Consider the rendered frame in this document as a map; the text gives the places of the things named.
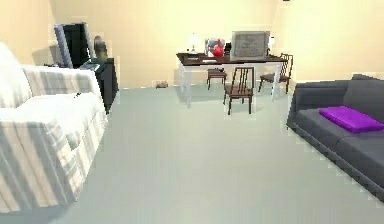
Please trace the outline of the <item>dark top white leg table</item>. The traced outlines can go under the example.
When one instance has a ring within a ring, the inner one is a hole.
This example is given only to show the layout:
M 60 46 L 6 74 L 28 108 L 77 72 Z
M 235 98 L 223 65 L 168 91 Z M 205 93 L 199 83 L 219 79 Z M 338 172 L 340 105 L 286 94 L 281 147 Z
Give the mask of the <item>dark top white leg table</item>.
M 261 66 L 273 66 L 275 68 L 275 77 L 272 84 L 271 99 L 275 100 L 279 94 L 279 76 L 284 62 L 287 59 L 282 59 L 277 56 L 266 57 L 261 59 L 249 60 L 232 60 L 229 56 L 221 58 L 208 57 L 204 53 L 198 53 L 190 58 L 188 53 L 176 54 L 179 62 L 178 74 L 180 78 L 180 90 L 184 94 L 184 102 L 187 107 L 191 106 L 191 75 L 199 69 L 210 68 L 235 68 L 235 67 L 252 67 L 254 74 L 257 74 L 257 69 Z

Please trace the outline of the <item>red round object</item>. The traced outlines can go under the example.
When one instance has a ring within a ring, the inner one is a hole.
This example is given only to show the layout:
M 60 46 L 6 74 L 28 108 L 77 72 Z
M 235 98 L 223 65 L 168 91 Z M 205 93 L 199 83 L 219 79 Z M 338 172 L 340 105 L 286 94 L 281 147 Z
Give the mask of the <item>red round object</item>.
M 220 39 L 217 40 L 217 44 L 214 46 L 212 54 L 215 57 L 222 57 L 224 55 L 224 49 L 221 46 L 221 40 Z

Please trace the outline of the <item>white table lamp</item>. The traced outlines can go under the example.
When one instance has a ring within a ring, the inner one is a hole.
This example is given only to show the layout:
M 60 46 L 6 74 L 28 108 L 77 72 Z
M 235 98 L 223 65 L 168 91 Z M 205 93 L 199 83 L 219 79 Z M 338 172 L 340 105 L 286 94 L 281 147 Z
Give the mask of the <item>white table lamp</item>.
M 196 33 L 192 33 L 188 40 L 188 45 L 190 46 L 190 49 L 188 51 L 189 55 L 197 55 L 198 52 L 195 49 L 195 46 L 199 44 L 199 38 Z

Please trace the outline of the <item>grey box television set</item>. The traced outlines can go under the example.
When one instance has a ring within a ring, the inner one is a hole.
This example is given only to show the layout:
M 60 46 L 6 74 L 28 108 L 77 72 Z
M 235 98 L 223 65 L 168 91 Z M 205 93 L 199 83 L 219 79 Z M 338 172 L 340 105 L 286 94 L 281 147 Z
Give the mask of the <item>grey box television set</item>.
M 269 31 L 233 31 L 230 58 L 256 60 L 267 56 Z

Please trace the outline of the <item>black television cabinet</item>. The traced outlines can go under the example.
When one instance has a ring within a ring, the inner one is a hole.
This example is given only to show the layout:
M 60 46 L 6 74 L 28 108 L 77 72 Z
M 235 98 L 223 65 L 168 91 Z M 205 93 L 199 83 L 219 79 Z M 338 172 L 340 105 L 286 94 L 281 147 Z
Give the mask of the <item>black television cabinet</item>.
M 106 113 L 109 113 L 117 91 L 119 90 L 115 69 L 115 60 L 113 58 L 108 58 L 106 62 L 102 64 L 86 62 L 80 66 L 80 69 L 91 70 L 95 72 L 105 111 Z

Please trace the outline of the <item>grey brown vase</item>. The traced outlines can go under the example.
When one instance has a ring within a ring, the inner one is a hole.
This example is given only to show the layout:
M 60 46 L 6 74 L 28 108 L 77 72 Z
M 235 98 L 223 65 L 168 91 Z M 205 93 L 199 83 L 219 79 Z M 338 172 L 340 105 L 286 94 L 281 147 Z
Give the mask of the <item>grey brown vase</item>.
M 94 38 L 94 51 L 97 59 L 101 63 L 105 63 L 107 61 L 108 55 L 106 43 L 99 35 Z

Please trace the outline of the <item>black flat television set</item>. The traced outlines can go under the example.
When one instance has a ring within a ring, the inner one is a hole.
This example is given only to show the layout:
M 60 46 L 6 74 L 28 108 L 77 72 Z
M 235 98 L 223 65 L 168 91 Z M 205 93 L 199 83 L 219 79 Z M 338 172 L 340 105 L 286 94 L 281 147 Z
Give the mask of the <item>black flat television set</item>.
M 65 67 L 77 69 L 91 63 L 94 54 L 85 22 L 55 24 L 54 31 Z

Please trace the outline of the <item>white striped sofa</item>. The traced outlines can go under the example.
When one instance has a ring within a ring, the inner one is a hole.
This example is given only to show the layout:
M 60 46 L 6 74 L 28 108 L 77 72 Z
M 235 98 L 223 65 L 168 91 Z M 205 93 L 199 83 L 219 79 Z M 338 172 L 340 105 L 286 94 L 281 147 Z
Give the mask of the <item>white striped sofa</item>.
M 0 214 L 75 202 L 106 125 L 93 71 L 23 65 L 0 42 Z

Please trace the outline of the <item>purple cushion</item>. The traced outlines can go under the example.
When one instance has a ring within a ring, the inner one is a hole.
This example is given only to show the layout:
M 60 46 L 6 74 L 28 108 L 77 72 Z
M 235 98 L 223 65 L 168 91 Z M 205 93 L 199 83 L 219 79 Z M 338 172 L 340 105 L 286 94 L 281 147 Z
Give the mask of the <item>purple cushion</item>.
M 384 123 L 380 123 L 370 116 L 346 106 L 323 108 L 319 110 L 319 114 L 351 133 L 384 130 Z

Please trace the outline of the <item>dark grey sofa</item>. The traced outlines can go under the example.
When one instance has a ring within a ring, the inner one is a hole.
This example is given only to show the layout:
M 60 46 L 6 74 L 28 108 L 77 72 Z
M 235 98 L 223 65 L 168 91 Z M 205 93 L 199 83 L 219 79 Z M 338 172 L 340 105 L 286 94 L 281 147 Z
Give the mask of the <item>dark grey sofa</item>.
M 384 203 L 384 130 L 351 133 L 319 114 L 339 106 L 384 123 L 384 80 L 355 74 L 349 80 L 299 83 L 286 126 Z

